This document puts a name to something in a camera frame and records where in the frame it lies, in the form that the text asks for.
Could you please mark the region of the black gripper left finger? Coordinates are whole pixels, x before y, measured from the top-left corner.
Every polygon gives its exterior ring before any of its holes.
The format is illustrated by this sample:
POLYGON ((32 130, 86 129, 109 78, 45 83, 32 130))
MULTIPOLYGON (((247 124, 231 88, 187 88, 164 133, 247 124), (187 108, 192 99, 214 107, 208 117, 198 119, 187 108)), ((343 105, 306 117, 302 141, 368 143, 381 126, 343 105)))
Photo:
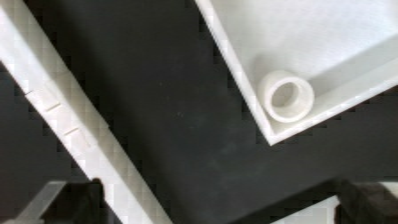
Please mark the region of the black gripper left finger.
POLYGON ((11 224, 119 224, 102 180, 50 181, 11 224))

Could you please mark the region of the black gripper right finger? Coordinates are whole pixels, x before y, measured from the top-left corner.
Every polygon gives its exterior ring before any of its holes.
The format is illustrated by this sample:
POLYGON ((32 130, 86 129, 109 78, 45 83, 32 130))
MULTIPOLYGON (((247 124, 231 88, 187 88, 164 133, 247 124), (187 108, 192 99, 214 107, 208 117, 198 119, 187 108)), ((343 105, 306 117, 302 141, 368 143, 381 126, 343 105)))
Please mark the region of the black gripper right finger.
POLYGON ((349 182, 338 188, 334 224, 398 224, 398 182, 349 182))

